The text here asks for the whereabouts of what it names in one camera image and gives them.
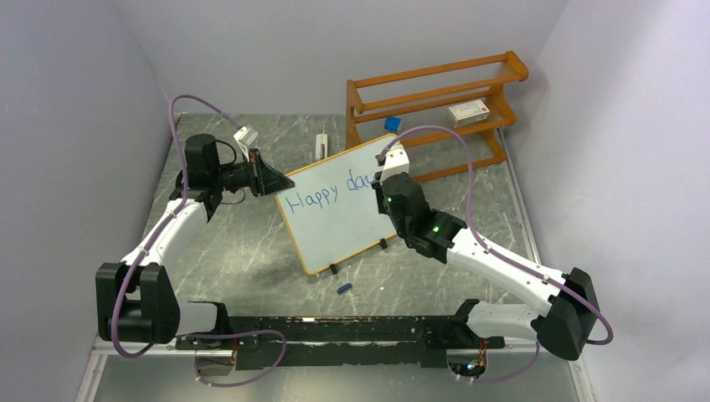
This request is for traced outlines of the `yellow framed whiteboard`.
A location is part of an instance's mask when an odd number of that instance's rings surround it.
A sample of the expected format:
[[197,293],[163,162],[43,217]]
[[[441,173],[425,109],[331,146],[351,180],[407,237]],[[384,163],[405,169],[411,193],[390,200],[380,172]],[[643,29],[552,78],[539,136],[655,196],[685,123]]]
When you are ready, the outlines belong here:
[[395,236],[378,212],[373,175],[388,134],[295,170],[294,188],[276,195],[304,271],[313,275]]

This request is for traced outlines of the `blue marker cap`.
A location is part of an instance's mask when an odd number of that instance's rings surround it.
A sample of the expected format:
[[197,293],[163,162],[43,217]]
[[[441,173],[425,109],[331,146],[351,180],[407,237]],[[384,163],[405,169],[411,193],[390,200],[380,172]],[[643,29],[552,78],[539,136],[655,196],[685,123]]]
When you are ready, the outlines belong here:
[[341,295],[342,293],[344,293],[344,292],[346,292],[346,291],[349,291],[349,290],[351,290],[351,289],[352,289],[352,284],[351,284],[351,283],[347,283],[347,284],[345,284],[345,285],[343,285],[343,286],[340,286],[340,287],[337,289],[337,294],[338,294],[338,295]]

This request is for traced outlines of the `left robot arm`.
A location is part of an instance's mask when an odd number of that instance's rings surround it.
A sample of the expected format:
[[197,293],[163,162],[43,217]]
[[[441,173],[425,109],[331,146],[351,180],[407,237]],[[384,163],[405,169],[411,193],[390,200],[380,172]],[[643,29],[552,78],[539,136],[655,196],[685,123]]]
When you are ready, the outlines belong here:
[[179,301],[167,269],[175,265],[193,237],[214,216],[225,192],[248,189],[255,197],[294,188],[256,148],[240,162],[219,160],[218,139],[197,134],[185,142],[187,171],[176,177],[175,189],[159,222],[118,263],[96,272],[99,336],[111,342],[167,344],[197,333],[211,348],[221,348],[232,335],[224,304]]

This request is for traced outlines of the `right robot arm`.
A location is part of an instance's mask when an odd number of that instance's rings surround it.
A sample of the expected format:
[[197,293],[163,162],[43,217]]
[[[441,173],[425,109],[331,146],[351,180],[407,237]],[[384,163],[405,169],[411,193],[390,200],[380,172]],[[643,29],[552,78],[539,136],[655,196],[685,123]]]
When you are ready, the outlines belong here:
[[462,219],[432,209],[422,188],[407,174],[372,183],[378,211],[387,215],[405,245],[423,257],[469,270],[512,293],[518,304],[478,302],[452,324],[463,347],[481,338],[538,342],[558,358],[578,359],[594,325],[599,303],[591,276],[579,268],[559,271],[525,259],[480,234]]

